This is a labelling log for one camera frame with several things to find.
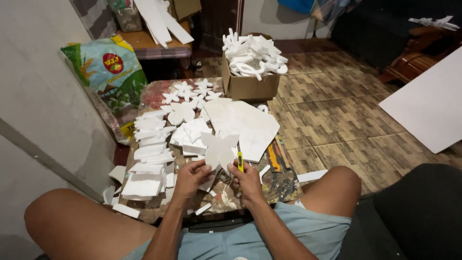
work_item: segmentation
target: light blue shorts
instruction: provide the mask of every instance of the light blue shorts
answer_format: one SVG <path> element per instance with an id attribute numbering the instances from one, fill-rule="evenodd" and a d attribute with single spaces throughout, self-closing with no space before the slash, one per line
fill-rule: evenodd
<path id="1" fill-rule="evenodd" d="M 295 205 L 278 202 L 274 211 L 289 230 L 320 260 L 335 259 L 343 237 L 350 227 L 348 217 L 332 216 L 306 210 L 300 200 Z M 192 259 L 271 259 L 255 223 L 217 233 L 181 233 L 179 260 Z M 151 240 L 123 260 L 140 260 Z"/>

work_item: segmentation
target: wall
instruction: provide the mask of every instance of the wall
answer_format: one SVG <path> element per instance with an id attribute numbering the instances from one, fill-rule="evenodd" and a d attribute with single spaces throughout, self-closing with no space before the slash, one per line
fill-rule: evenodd
<path id="1" fill-rule="evenodd" d="M 308 14 L 293 11 L 276 0 L 244 2 L 242 33 L 265 33 L 275 40 L 308 39 L 313 36 L 314 19 Z"/>
<path id="2" fill-rule="evenodd" d="M 0 28 L 0 134 L 102 200 L 115 142 L 60 52 L 90 41 L 77 14 L 69 1 L 6 0 Z"/>
<path id="3" fill-rule="evenodd" d="M 0 136 L 0 255 L 2 259 L 31 260 L 42 253 L 27 234 L 24 211 L 38 196 L 71 184 L 36 162 Z"/>

